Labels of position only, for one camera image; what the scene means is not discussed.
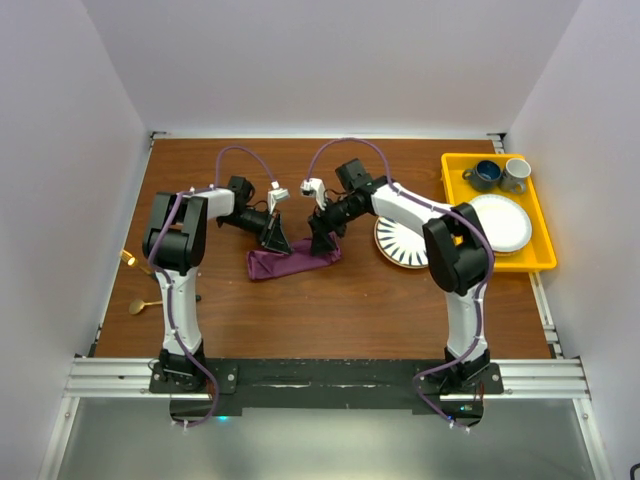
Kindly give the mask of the purple cloth napkin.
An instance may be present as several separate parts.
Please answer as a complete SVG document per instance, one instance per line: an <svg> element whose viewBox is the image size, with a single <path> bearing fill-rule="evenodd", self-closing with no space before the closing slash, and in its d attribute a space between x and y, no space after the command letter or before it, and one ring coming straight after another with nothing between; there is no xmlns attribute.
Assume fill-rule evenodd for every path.
<svg viewBox="0 0 640 480"><path fill-rule="evenodd" d="M283 254L266 250L251 250L246 254L248 277L252 281L282 278L306 271L324 268L342 258L340 248L327 254L314 256L312 240L304 238L292 244L293 252Z"/></svg>

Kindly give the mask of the gold fork green handle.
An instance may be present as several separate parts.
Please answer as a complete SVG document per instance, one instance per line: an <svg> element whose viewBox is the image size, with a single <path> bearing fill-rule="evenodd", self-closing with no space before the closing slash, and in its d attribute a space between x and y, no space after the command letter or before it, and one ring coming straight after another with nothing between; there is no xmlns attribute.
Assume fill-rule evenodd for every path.
<svg viewBox="0 0 640 480"><path fill-rule="evenodd" d="M154 273L151 269L141 263L131 252L125 249L120 252L120 260L130 268L137 268L147 276L154 276Z"/></svg>

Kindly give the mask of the gold spoon green handle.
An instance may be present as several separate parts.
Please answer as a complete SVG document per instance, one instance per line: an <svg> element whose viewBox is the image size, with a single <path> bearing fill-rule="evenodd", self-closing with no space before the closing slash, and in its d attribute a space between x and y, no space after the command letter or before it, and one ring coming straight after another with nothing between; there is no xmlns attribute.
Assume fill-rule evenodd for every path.
<svg viewBox="0 0 640 480"><path fill-rule="evenodd" d="M128 313L130 315L138 315L147 307L160 306L162 304L163 304L162 300L145 301L143 299L136 298L132 300L131 303L129 304Z"/></svg>

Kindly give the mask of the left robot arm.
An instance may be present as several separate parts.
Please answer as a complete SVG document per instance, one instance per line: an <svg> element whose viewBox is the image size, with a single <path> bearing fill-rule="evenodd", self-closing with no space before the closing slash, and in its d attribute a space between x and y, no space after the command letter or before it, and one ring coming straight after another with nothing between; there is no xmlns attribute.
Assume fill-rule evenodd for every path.
<svg viewBox="0 0 640 480"><path fill-rule="evenodd" d="M266 208L251 204L255 194L246 178L233 176L225 187L210 185L154 197L143 242L143 254L161 291L164 338L154 374L185 392L206 386L212 373L206 367L204 340L196 309L196 280L204 259L208 224L215 220L252 233L270 252L290 254L278 203L290 198L273 181Z"/></svg>

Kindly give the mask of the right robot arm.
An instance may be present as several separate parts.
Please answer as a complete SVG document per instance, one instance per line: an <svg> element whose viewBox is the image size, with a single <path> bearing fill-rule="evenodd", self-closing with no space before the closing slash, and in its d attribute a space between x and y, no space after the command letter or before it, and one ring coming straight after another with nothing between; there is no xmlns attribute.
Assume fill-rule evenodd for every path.
<svg viewBox="0 0 640 480"><path fill-rule="evenodd" d="M349 222L371 214L395 221L419 235L427 266L435 284L445 292L448 340L445 363L423 375L438 375L459 393L469 392L490 364L484 334L484 298L493 272L494 254L474 208L421 197L385 175L373 178L358 159L336 169L344 190L342 199L328 198L324 182L307 178L301 194L316 201L308 224L311 253L337 249L334 236L342 237Z"/></svg>

